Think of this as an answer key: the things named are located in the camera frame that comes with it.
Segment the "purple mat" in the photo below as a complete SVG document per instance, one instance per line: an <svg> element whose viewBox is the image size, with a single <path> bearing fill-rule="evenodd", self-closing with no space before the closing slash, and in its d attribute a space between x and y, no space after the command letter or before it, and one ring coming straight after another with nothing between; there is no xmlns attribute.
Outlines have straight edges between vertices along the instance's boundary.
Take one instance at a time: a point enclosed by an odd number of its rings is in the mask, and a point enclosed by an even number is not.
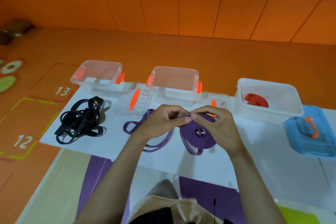
<svg viewBox="0 0 336 224"><path fill-rule="evenodd" d="M79 196L77 214L82 211L84 205L89 200L91 194L95 191L95 188L102 181L107 171L112 166L113 162L107 158L100 158L97 156L91 156L90 162L87 166L81 194ZM124 211L124 216L121 221L122 224L126 224L129 217L129 194Z"/></svg>
<svg viewBox="0 0 336 224"><path fill-rule="evenodd" d="M239 193L234 189L179 177L182 198L195 198L197 203L213 214L216 198L216 217L234 224L247 224Z"/></svg>

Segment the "white tabletop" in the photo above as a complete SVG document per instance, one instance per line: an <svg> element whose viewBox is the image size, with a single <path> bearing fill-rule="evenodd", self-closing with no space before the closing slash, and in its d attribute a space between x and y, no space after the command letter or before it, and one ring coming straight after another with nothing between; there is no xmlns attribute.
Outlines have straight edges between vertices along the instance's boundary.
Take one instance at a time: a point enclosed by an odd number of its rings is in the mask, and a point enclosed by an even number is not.
<svg viewBox="0 0 336 224"><path fill-rule="evenodd" d="M78 100L91 97L93 96L80 87L61 113L70 110ZM112 103L105 112L106 120L101 124L106 128L102 136L84 136L72 144L60 145L54 134L61 124L57 118L40 142L114 161L129 137L122 129L124 123L140 119L127 119L116 115L113 107L117 99L102 98ZM159 105L153 97L149 108L156 109ZM193 110L200 106L194 105L186 109ZM336 131L336 111L324 109L324 112ZM298 154L289 145L282 124L274 125L243 118L235 118L235 121L246 148L274 198L336 212L336 160L320 160ZM160 140L162 138L153 139L149 144ZM238 188L227 153L215 145L211 149L204 150L200 156L190 155L182 143L178 128L175 128L170 142L162 149L153 153L143 152L138 165L229 188Z"/></svg>

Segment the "orange wall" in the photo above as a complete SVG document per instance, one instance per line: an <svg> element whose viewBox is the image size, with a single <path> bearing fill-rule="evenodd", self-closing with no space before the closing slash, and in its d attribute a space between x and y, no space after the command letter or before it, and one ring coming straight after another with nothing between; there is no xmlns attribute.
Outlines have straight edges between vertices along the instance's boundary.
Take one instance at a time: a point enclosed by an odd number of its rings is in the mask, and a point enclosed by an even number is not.
<svg viewBox="0 0 336 224"><path fill-rule="evenodd" d="M0 25L336 44L336 0L0 0Z"/></svg>

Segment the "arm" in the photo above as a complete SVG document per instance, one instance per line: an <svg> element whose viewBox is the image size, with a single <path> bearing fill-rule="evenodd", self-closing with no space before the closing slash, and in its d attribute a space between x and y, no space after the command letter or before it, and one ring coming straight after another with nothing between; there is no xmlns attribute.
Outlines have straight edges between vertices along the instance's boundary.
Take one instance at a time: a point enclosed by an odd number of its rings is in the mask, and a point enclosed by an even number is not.
<svg viewBox="0 0 336 224"><path fill-rule="evenodd" d="M196 113L214 114L209 122ZM265 186L257 167L246 150L232 114L221 108L204 106L191 112L191 118L205 127L228 153L237 177L245 218L248 224L286 224L279 208Z"/></svg>
<svg viewBox="0 0 336 224"><path fill-rule="evenodd" d="M180 106L161 105L130 136L119 156L86 203L75 224L120 223L127 203L135 169L146 143L170 129L191 121L190 117L176 118L188 111Z"/></svg>

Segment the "blue container lid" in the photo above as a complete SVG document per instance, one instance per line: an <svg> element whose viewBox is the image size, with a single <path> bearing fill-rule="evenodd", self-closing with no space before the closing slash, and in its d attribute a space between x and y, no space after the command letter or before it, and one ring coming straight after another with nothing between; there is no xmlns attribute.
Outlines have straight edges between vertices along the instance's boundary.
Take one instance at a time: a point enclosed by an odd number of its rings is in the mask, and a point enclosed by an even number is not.
<svg viewBox="0 0 336 224"><path fill-rule="evenodd" d="M289 144L300 154L336 158L336 137L320 107L303 106L304 115L283 123Z"/></svg>

